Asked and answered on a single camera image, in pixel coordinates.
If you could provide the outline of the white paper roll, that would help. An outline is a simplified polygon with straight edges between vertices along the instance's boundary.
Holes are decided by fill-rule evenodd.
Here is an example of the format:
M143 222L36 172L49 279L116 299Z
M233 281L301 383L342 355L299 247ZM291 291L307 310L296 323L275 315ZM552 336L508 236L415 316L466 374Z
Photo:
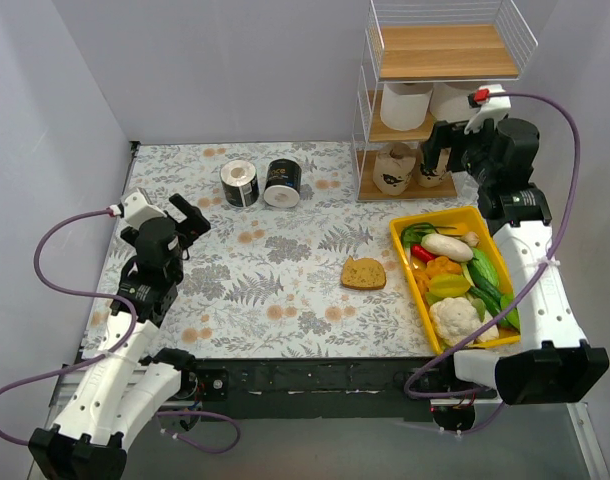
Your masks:
M432 92L432 83L385 83L380 107L381 121L396 131L420 127L425 120Z
M469 120L477 109L469 105L468 96L479 86L478 82L435 82L429 112L437 121Z

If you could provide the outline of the brown roll barcode label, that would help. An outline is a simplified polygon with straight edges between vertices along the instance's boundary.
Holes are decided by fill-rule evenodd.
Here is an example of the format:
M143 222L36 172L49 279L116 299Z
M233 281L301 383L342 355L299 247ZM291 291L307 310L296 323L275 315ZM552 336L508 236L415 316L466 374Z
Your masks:
M451 150L440 151L435 167L429 167L422 151L419 151L417 164L413 171L415 182L423 188L439 186L448 176L448 162Z

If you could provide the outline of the brown roll cartoon print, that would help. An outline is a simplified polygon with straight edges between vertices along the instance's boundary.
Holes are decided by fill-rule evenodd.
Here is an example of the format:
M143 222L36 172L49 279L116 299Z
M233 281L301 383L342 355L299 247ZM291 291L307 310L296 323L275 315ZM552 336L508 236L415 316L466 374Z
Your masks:
M384 194L398 196L408 187L416 164L415 150L402 142L391 142L376 154L372 179Z

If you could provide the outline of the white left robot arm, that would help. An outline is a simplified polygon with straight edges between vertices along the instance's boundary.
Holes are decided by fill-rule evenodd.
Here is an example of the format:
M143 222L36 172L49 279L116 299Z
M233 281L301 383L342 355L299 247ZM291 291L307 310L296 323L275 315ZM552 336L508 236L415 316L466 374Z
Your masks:
M38 428L29 450L48 479L118 479L135 437L169 397L190 398L196 373L172 362L150 365L135 385L129 383L139 360L155 339L178 296L185 252L210 229L200 209L179 194L169 199L184 214L176 221L136 188L125 194L112 214L127 224L122 239L135 254L124 265L112 298L100 361L86 367L63 410L48 428Z

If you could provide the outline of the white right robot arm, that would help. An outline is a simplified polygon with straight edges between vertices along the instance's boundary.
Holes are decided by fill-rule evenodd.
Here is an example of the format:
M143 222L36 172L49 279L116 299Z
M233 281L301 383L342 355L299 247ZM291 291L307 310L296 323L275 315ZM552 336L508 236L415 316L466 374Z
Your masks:
M538 147L538 129L515 118L487 119L479 130L438 121L421 146L426 168L448 151L448 170L476 181L478 207L509 271L520 319L519 353L453 353L437 373L449 397L477 384L496 390L508 405L575 403L609 367L605 348L591 346L578 325L555 263L560 242L545 195L530 180Z

